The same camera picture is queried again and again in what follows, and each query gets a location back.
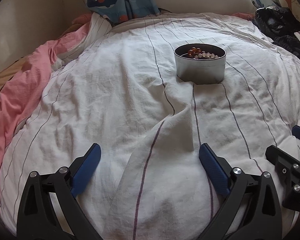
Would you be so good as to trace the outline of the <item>pink blanket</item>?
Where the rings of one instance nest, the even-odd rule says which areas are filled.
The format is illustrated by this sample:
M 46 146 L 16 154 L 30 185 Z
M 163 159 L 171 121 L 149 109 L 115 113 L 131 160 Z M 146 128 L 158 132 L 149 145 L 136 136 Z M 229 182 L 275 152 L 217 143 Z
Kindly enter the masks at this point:
M 51 78 L 52 66 L 58 56 L 76 48 L 88 35 L 91 14 L 75 19 L 83 25 L 63 37 L 47 41 L 30 54 L 22 69 L 7 81 L 0 91 L 0 167 L 5 148 L 10 144 L 16 127 L 37 107 L 42 92 Z

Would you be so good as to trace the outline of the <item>black jacket pile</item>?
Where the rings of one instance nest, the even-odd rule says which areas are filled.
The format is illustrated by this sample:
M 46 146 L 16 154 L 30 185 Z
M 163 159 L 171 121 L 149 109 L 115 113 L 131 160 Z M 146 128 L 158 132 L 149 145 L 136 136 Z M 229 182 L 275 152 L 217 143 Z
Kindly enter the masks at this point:
M 259 8 L 255 11 L 253 24 L 271 38 L 274 45 L 284 48 L 300 59 L 300 41 L 294 35 L 300 32 L 300 22 L 290 9 L 274 6 Z

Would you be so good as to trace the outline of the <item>round silver metal tin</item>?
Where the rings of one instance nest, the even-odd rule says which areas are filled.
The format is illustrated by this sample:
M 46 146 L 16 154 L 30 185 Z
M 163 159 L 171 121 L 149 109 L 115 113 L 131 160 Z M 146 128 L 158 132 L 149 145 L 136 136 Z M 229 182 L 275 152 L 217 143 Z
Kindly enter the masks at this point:
M 174 50 L 177 77 L 197 85 L 220 83 L 225 77 L 226 51 L 206 43 L 189 43 Z

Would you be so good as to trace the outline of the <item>brown cloth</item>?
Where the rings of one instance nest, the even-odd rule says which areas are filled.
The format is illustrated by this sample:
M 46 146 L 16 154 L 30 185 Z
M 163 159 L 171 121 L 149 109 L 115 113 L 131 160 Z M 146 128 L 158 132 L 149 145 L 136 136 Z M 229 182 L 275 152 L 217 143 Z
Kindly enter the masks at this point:
M 27 57 L 22 57 L 18 61 L 15 61 L 12 65 L 5 68 L 3 71 L 0 72 L 0 91 L 5 85 L 7 81 L 9 81 L 14 75 L 20 71 L 25 63 Z

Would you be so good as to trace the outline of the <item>white striped duvet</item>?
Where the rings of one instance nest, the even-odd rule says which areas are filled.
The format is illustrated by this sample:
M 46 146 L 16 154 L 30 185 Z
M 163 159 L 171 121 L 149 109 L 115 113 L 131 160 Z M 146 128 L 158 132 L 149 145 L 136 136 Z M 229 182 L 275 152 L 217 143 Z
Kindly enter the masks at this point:
M 16 231 L 26 178 L 55 172 L 101 146 L 78 202 L 104 239 L 195 239 L 221 205 L 198 152 L 208 143 L 250 174 L 274 172 L 276 145 L 300 160 L 300 60 L 251 22 L 163 14 L 112 27 L 98 14 L 82 48 L 52 68 L 37 107 L 6 149 L 0 217 Z M 175 48 L 226 51 L 225 77 L 197 85 L 177 77 Z

